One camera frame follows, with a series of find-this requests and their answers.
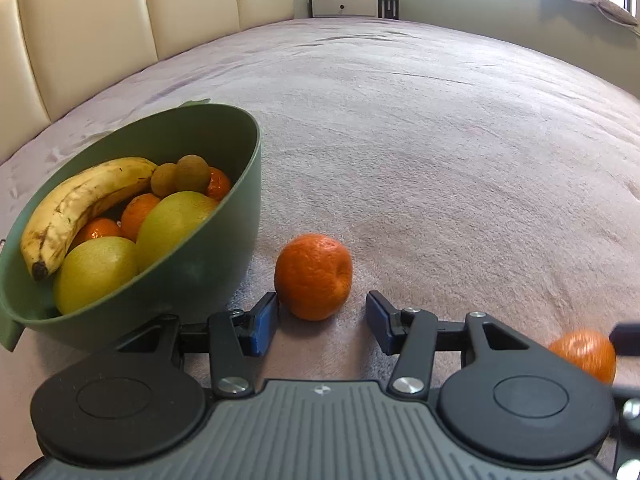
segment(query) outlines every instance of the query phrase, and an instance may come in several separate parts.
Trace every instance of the green bowl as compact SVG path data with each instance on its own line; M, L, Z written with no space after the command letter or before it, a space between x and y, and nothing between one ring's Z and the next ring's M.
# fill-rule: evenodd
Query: green bowl
M52 279L36 283L20 236L36 206L79 171L123 156L156 164L196 153L234 184L212 215L171 253L112 294L60 316ZM81 349L98 348L160 313L201 322L225 307L252 254L260 221L260 131L239 108L193 104L128 124L76 155L32 197L0 253L0 344L13 350L24 327Z

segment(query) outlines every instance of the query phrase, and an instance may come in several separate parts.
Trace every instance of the headboard panel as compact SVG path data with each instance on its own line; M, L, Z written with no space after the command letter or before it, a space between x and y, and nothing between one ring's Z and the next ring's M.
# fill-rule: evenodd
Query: headboard panel
M293 0L0 0L0 164L159 59L293 17Z

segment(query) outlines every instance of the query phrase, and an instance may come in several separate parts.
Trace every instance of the orange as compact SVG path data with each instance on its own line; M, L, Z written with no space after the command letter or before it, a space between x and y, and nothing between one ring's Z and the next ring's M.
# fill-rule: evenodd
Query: orange
M209 167L209 169L211 170L211 180L209 181L206 195L209 198L220 201L231 190L231 181L218 168Z
M145 193L135 197L126 206L120 218L122 235L133 242L138 238L138 231L153 208L160 203L160 199L152 193Z
M87 224L78 231L78 234L71 242L69 250L78 247L82 242L91 240L92 238L102 238L103 236L122 236L122 231L118 224L108 218L94 218L89 220Z
M349 297L353 264L340 242L306 234L284 246L273 283L281 303L294 316L320 321L335 314Z
M595 330L583 329L564 334L549 350L582 368L605 384L616 375L616 351L609 339Z

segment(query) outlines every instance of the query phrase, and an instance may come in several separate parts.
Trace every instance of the bedspread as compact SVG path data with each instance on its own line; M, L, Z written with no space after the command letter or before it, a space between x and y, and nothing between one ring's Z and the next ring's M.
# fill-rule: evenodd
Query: bedspread
M531 50L409 22L277 23L127 78L0 166L0 237L106 131L203 98L245 108L262 131L260 231L233 306L273 289L298 234L353 254L346 306L325 322L285 315L261 378L388 378L394 359L363 320L371 289L442 319L486 311L542 344L640 318L640 103ZM80 357L30 331L0 349L5 480L39 455L33 391ZM206 384L206 361L187 364ZM434 382L458 367L438 356ZM616 380L640 384L640 367L621 360Z

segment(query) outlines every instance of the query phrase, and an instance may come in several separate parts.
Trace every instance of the gray ridged panel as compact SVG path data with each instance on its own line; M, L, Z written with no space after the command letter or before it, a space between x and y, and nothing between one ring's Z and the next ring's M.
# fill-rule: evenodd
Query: gray ridged panel
M611 476L595 462L555 472L484 463L447 440L423 404L393 400L375 382L270 381L253 399L220 403L196 437L154 462L92 471L50 461L29 478L610 480Z

